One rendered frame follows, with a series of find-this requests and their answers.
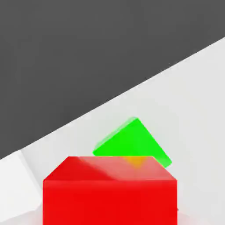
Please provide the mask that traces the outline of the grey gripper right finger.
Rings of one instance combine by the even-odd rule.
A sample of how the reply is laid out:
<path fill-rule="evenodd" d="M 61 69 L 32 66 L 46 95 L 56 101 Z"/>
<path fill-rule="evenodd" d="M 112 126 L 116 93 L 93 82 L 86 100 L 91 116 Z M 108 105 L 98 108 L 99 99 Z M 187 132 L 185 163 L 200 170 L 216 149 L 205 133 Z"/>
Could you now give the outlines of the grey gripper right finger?
<path fill-rule="evenodd" d="M 190 225 L 190 217 L 181 212 L 179 209 L 177 210 L 178 213 L 178 225 Z"/>

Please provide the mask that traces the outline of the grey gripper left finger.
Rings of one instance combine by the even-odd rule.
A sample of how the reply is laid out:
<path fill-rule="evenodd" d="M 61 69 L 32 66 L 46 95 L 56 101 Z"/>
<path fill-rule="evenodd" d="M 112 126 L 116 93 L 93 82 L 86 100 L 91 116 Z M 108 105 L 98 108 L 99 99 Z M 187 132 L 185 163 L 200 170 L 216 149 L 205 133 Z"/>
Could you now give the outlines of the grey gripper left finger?
<path fill-rule="evenodd" d="M 43 225 L 43 212 L 42 210 L 33 211 L 29 221 L 29 225 Z"/>

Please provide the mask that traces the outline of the small red cube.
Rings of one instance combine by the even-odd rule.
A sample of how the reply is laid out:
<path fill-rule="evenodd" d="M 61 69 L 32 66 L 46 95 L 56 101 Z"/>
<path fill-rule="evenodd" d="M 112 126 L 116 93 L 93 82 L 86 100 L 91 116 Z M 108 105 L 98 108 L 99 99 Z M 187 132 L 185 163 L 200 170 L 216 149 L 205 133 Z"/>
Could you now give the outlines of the small red cube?
<path fill-rule="evenodd" d="M 43 225 L 178 225 L 177 180 L 151 156 L 70 156 L 43 181 Z"/>

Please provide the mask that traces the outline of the small green cube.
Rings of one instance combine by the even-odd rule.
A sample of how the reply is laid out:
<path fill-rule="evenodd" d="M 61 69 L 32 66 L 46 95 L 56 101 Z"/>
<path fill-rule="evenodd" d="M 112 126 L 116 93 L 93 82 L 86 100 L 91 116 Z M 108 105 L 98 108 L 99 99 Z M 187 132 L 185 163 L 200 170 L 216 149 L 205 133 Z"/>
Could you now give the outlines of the small green cube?
<path fill-rule="evenodd" d="M 95 156 L 152 156 L 163 167 L 172 164 L 141 120 L 131 117 L 102 139 L 94 148 Z"/>

